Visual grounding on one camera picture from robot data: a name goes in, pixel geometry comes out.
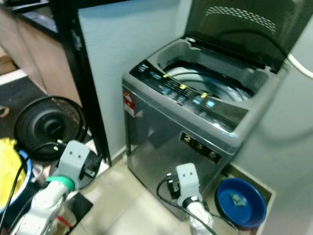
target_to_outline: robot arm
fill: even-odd
[[[213,217],[204,208],[202,195],[199,192],[199,179],[196,167],[192,163],[176,167],[176,174],[169,173],[167,187],[172,199],[178,199],[178,205],[184,207],[191,214],[199,218],[209,228],[213,229]],[[212,235],[212,233],[197,219],[189,216],[190,231],[192,235]]]
[[[59,161],[59,167],[48,186],[35,194],[29,211],[19,220],[12,235],[51,235],[52,222],[59,215],[68,194],[78,189],[85,161],[90,153],[88,147],[70,141]]]

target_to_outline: wooden cabinet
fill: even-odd
[[[15,18],[10,13],[0,9],[0,44],[10,55],[14,62],[23,69],[28,77],[43,91],[45,86],[43,80],[31,60],[26,45],[20,37],[19,28]]]
[[[20,19],[17,23],[21,37],[42,75],[47,93],[81,104],[62,45]]]
[[[0,47],[0,75],[16,70],[11,57]]]
[[[62,45],[0,9],[0,44],[28,77],[49,95],[81,105]]]

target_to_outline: top-load washing machine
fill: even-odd
[[[194,0],[185,35],[125,73],[128,167],[152,193],[184,163],[195,164],[201,192],[214,182],[287,74],[311,4]],[[160,193],[170,199],[166,186]]]

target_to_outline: red label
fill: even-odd
[[[133,117],[135,116],[135,101],[129,92],[123,93],[124,97],[124,110],[126,110]]]

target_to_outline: white wall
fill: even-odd
[[[292,54],[313,71],[313,18]],[[313,234],[313,80],[291,66],[234,162],[277,192],[263,235]]]
[[[111,156],[125,146],[123,72],[183,35],[190,4],[132,0],[79,11]]]

